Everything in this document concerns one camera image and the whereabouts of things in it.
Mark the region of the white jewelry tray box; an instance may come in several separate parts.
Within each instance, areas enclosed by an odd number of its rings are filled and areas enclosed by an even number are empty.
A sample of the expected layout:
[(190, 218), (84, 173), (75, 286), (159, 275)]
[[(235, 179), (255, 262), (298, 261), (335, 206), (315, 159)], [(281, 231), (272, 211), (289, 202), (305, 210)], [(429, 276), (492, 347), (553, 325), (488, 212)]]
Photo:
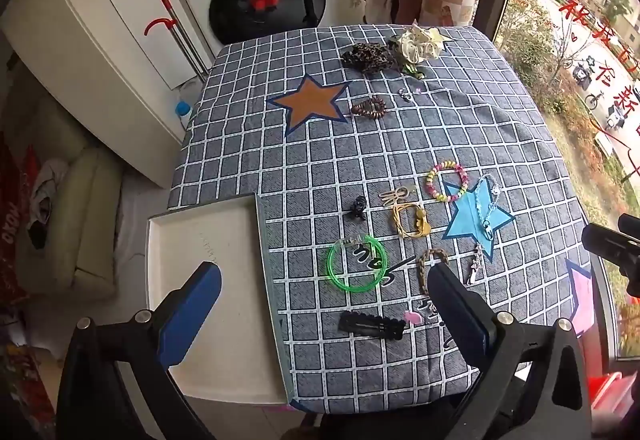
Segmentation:
[(160, 363), (191, 398), (254, 405), (290, 402), (290, 361), (256, 195), (149, 219), (149, 307), (157, 309), (198, 269), (204, 275), (160, 335)]

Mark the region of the white storage cabinet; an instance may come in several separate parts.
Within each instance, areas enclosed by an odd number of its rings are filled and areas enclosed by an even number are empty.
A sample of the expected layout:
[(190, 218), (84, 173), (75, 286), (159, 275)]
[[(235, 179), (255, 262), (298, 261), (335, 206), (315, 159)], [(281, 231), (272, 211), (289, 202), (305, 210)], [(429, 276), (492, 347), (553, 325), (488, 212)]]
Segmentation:
[[(186, 0), (169, 0), (201, 59), (213, 53)], [(184, 131), (175, 114), (195, 71), (163, 27), (160, 0), (10, 0), (1, 29), (29, 71), (113, 153), (169, 187)]]

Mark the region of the black scalloped hair clip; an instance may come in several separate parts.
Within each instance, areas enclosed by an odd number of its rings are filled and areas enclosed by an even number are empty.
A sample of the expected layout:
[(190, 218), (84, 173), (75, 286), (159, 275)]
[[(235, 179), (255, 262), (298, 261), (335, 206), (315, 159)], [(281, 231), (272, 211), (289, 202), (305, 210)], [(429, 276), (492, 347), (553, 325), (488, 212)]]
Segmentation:
[(344, 311), (338, 320), (341, 332), (385, 340), (401, 340), (405, 328), (406, 322), (403, 319), (361, 312)]

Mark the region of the leopard print scrunchie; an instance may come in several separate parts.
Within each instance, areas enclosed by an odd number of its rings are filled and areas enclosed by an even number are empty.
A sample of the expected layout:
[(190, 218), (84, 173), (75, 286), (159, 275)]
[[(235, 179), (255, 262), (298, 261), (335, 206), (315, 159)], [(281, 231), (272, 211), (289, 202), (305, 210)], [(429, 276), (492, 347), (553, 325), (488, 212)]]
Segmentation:
[(397, 62), (392, 50), (381, 43), (355, 43), (341, 55), (346, 68), (360, 74), (375, 74), (387, 69), (396, 69)]

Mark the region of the purple star hair clip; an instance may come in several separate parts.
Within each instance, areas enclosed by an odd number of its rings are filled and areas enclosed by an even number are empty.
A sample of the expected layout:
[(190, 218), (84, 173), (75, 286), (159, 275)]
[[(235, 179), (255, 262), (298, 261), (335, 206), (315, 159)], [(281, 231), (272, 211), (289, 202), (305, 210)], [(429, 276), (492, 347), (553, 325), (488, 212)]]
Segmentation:
[(484, 248), (480, 243), (474, 247), (474, 253), (469, 268), (469, 275), (466, 278), (465, 285), (471, 286), (477, 280), (478, 272), (484, 269)]

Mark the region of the cream fabric flower scrunchie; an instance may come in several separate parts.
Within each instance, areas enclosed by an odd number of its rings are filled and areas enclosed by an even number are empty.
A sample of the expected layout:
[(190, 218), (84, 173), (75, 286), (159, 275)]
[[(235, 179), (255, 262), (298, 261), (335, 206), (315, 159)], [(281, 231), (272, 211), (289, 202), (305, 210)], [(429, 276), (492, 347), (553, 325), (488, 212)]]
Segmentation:
[(387, 45), (403, 74), (422, 80), (422, 67), (430, 59), (439, 59), (445, 43), (451, 42), (435, 27), (423, 28), (415, 22), (398, 36), (393, 36)]

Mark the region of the red handled mop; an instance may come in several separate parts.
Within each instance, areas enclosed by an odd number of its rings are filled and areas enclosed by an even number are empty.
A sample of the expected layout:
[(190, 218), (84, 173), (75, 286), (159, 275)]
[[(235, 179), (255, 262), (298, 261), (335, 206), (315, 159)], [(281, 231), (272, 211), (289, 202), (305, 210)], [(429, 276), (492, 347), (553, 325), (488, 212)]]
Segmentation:
[(202, 59), (200, 52), (190, 39), (190, 36), (186, 32), (186, 28), (184, 28), (184, 25), (179, 19), (170, 0), (160, 0), (160, 3), (165, 7), (168, 16), (157, 17), (151, 20), (144, 28), (143, 36), (147, 36), (156, 26), (164, 26), (171, 34), (172, 39), (176, 42), (178, 49), (186, 58), (186, 61), (192, 70), (195, 72), (196, 77), (198, 77), (202, 83), (205, 83), (205, 79), (208, 75), (208, 68), (205, 66), (204, 59)]

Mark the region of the green plastic bangle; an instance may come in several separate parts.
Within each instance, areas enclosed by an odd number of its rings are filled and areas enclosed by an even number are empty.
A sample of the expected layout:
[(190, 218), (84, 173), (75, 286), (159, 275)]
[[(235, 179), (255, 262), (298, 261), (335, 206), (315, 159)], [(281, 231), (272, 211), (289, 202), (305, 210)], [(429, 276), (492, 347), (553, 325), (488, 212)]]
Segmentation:
[(370, 235), (336, 241), (326, 254), (326, 275), (345, 293), (367, 293), (388, 273), (388, 256), (380, 241)]

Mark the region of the cream leather sofa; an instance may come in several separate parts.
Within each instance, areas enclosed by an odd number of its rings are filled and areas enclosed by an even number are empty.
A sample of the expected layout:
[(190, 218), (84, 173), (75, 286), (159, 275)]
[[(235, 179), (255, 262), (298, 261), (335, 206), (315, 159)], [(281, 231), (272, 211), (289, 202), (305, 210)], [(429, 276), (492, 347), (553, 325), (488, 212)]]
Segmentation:
[(122, 162), (49, 94), (17, 111), (4, 136), (40, 164), (17, 240), (18, 284), (32, 295), (111, 297)]

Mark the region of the small black claw clip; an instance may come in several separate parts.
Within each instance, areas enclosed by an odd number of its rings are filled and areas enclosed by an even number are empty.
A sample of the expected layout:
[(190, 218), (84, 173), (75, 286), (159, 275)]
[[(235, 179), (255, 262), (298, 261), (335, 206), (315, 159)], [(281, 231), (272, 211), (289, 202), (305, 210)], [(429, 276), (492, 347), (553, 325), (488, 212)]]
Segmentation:
[(347, 215), (349, 218), (357, 219), (359, 221), (364, 221), (366, 217), (366, 210), (368, 207), (367, 198), (363, 195), (359, 195), (349, 206)]

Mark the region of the blue checked tablecloth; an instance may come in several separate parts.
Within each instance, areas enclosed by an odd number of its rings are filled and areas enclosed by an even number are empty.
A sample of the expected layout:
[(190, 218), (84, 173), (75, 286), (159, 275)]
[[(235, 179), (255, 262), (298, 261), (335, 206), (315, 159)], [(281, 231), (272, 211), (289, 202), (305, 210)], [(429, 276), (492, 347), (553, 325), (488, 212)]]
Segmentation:
[[(341, 55), (383, 43), (390, 25), (294, 30), (222, 48), (196, 104), (169, 204), (253, 193), (267, 246), (293, 400), (306, 410), (381, 411), (470, 386), (474, 374), (421, 293), (419, 269), (441, 250), (465, 284), (524, 323), (594, 320), (586, 218), (534, 101), (483, 33), (451, 39), (422, 80), (363, 76)], [(413, 102), (399, 95), (412, 92)], [(416, 187), (403, 204), (379, 193)], [(367, 198), (366, 219), (347, 215)], [(384, 281), (345, 293), (326, 275), (340, 239), (370, 235)], [(341, 332), (344, 311), (403, 319), (401, 340)]]

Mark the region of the white bottle blue cap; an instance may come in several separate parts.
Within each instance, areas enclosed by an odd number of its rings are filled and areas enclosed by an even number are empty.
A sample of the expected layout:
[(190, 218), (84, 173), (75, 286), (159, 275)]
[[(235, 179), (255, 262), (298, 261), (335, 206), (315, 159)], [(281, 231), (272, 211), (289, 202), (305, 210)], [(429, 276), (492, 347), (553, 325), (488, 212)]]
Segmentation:
[(183, 130), (186, 130), (186, 127), (189, 126), (190, 120), (192, 119), (193, 109), (189, 103), (186, 103), (184, 100), (179, 100), (178, 104), (175, 108), (175, 113), (180, 121), (180, 125)]

